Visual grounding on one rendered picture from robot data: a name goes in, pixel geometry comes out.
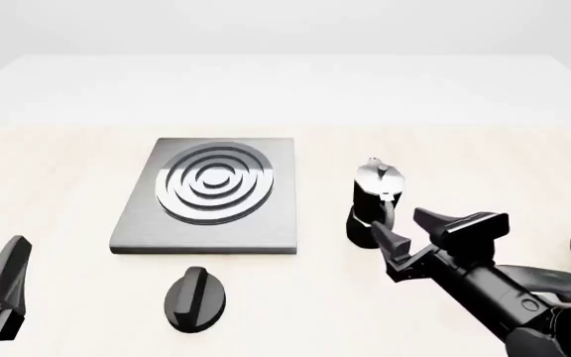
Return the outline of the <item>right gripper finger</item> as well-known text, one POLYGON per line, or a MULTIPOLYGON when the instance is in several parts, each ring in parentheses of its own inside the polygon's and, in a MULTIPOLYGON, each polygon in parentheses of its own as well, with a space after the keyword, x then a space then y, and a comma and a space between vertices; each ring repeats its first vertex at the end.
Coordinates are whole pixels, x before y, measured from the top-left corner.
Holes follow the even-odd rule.
POLYGON ((410 258, 410 239, 394 233, 381 222, 371 225, 372 236, 388 260, 403 264, 410 258))
POLYGON ((458 219, 456 216, 446 216, 423 207, 417 207, 413 212, 413 221, 428 234, 429 240, 438 240, 444 228, 458 219))

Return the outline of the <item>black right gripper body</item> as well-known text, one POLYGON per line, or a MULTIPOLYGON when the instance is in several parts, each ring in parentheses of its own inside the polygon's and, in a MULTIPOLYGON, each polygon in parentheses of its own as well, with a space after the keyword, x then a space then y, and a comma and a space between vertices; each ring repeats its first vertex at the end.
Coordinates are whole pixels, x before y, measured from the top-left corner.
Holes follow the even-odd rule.
POLYGON ((429 244, 403 264, 395 264, 385 256, 386 273, 395 282, 432 279, 437 284, 457 284, 459 272, 453 258, 444 249, 429 244))

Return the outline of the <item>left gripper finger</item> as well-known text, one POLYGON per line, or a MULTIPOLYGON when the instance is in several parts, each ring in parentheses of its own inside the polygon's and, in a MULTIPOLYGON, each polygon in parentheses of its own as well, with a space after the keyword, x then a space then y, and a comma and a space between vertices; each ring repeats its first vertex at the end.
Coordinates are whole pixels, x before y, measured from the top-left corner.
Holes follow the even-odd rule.
POLYGON ((0 305, 17 314, 26 314, 25 280, 32 243, 15 235, 0 252, 0 305))

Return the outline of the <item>black and silver moka pot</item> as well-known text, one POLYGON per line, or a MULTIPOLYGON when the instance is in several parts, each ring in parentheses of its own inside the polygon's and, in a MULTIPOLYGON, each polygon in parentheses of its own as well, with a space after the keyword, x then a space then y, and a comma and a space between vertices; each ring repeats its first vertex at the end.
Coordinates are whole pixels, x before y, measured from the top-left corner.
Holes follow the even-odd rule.
POLYGON ((348 239, 361 249, 378 249, 373 222, 392 229, 395 209, 404 191, 405 177, 395 166, 372 157, 356 170, 353 199, 347 220, 348 239))

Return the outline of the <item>flat black stove plate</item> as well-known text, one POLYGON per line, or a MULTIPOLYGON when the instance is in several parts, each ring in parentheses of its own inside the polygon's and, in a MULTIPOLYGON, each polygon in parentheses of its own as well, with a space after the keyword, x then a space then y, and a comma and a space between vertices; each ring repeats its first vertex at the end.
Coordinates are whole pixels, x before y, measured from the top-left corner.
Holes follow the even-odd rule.
POLYGON ((294 140, 158 139, 109 247, 114 254, 295 254, 294 140))

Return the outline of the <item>round black stove knob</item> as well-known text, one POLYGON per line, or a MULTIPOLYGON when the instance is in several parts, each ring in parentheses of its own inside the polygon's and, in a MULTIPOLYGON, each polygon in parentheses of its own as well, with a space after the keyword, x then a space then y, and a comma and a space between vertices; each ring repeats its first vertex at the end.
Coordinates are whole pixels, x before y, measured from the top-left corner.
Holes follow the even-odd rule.
POLYGON ((204 267, 189 267, 165 296, 168 323, 179 332, 197 333, 213 326, 223 315, 227 296, 223 284, 204 267))

